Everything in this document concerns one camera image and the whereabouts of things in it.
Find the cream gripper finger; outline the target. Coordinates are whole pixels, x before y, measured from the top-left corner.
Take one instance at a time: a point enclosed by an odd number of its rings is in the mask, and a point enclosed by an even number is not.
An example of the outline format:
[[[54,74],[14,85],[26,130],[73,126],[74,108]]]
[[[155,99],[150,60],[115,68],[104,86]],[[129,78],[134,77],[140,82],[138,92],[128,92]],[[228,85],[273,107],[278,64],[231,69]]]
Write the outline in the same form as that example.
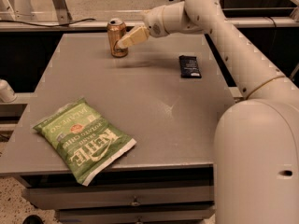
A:
[[[147,41],[149,37],[150,31],[146,26],[135,26],[117,42],[117,47],[119,49],[127,49],[133,45]]]

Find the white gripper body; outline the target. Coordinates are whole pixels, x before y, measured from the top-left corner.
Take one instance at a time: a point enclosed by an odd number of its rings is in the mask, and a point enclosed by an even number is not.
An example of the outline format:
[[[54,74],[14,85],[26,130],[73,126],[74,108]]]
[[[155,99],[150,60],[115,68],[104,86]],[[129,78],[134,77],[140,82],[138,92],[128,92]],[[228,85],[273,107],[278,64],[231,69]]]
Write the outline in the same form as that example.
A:
[[[153,37],[168,36],[168,32],[164,27],[164,7],[156,7],[143,11],[143,22],[149,30],[149,34]]]

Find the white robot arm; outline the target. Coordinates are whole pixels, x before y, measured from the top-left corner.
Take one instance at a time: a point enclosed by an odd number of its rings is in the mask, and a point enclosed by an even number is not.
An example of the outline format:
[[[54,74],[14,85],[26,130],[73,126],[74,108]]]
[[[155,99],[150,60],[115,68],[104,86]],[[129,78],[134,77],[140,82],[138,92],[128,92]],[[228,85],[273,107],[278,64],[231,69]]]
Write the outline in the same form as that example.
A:
[[[219,0],[149,10],[117,45],[193,32],[210,37],[244,98],[215,132],[216,224],[299,224],[299,89],[227,21]]]

